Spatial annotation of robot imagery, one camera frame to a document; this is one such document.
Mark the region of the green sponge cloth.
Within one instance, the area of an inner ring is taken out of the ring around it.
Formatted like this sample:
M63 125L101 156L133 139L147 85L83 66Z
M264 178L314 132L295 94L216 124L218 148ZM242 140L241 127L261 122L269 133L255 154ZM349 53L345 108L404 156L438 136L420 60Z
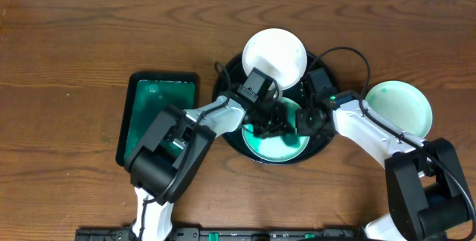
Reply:
M258 147L264 141L281 141L288 147L298 147L299 136L295 128L295 122L287 119L269 121L268 123L249 123L242 127L245 139L252 146Z

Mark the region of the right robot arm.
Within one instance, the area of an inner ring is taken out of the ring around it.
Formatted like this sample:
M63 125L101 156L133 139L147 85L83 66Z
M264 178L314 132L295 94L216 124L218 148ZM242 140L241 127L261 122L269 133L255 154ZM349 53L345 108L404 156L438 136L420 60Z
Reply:
M385 169L388 214L368 223L370 240L429 240L475 221L475 205L457 153L444 138L427 141L374 112L355 92L296 111L299 135L339 134Z

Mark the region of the teal plate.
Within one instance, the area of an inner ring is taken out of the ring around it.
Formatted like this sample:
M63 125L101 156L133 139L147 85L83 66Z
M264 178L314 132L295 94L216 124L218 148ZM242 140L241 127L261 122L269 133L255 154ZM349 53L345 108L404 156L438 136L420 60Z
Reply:
M286 108L288 113L288 119L295 122L295 112L300 109L300 105L294 102L291 99L282 97L280 99ZM300 155L306 148L309 143L309 136L299 136L299 145L298 147L288 147L284 145L281 141L264 141L258 147L252 146L247 139L245 139L244 134L242 133L244 142L246 146L250 149L253 155L257 156L260 159L265 161L270 161L272 163L283 163L285 161L290 161L293 158L296 158Z
M424 138L431 129L431 105L426 96L409 83L385 81L374 86L365 100L382 117L406 132Z

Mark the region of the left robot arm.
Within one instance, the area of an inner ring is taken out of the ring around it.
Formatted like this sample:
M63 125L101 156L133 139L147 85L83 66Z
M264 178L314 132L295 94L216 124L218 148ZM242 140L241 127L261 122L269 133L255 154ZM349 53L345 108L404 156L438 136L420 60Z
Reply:
M138 197L132 231L138 240L165 240L175 201L189 187L214 140L239 128L246 110L224 95L199 109L166 106L124 161Z

